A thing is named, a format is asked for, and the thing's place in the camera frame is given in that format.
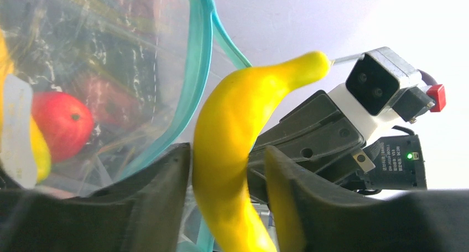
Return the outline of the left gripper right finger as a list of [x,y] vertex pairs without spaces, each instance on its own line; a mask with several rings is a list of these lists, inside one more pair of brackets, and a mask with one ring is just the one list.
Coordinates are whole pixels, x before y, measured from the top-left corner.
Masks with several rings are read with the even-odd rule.
[[468,191],[412,191],[388,200],[346,190],[265,150],[281,251],[467,251]]

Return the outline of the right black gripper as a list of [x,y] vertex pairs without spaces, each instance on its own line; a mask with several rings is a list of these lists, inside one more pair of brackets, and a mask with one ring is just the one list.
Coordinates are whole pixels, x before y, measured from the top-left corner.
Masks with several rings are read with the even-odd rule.
[[256,202],[267,203],[265,148],[274,146],[301,167],[340,184],[359,170],[353,153],[365,140],[329,95],[319,90],[261,134],[249,154],[248,188]]

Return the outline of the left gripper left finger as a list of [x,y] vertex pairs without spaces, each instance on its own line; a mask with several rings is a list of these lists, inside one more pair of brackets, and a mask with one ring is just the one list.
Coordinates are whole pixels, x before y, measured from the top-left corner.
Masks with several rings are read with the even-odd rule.
[[2,251],[175,251],[191,163],[189,143],[86,197],[1,190]]

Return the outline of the small yellow banana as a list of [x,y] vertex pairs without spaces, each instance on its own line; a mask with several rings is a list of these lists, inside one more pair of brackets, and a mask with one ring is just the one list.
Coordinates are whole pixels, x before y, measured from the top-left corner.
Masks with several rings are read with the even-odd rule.
[[323,79],[332,62],[321,51],[231,72],[210,93],[197,117],[192,186],[209,231],[223,251],[276,251],[252,205],[249,154],[282,100]]

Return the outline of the large yellow banana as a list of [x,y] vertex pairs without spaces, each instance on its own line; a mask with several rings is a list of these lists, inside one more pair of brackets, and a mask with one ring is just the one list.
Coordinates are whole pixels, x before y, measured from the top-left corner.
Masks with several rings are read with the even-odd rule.
[[20,187],[33,188],[51,170],[49,147],[32,116],[33,90],[15,75],[1,32],[1,168]]

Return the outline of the red apple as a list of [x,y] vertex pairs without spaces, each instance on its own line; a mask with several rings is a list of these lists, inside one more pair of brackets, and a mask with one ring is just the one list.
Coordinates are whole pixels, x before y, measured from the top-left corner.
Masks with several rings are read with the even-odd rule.
[[65,92],[36,92],[32,115],[49,147],[53,163],[77,155],[94,128],[91,111]]

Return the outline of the clear zip top bag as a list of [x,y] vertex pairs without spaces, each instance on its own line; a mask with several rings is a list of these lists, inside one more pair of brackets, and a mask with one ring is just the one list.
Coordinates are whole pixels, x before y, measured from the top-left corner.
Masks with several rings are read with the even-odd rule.
[[[36,92],[65,92],[94,119],[74,157],[53,163],[33,188],[1,168],[1,190],[86,197],[167,153],[192,122],[221,48],[230,70],[249,65],[214,0],[1,0],[1,32],[15,75]],[[190,172],[175,251],[211,251]]]

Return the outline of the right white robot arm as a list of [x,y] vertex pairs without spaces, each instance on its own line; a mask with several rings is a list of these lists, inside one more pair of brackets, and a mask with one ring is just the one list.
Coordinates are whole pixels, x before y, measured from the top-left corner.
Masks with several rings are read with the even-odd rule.
[[383,136],[367,145],[325,91],[317,91],[279,123],[262,133],[249,156],[251,197],[268,202],[264,171],[266,146],[279,149],[304,169],[363,195],[381,190],[425,190],[424,159],[419,137]]

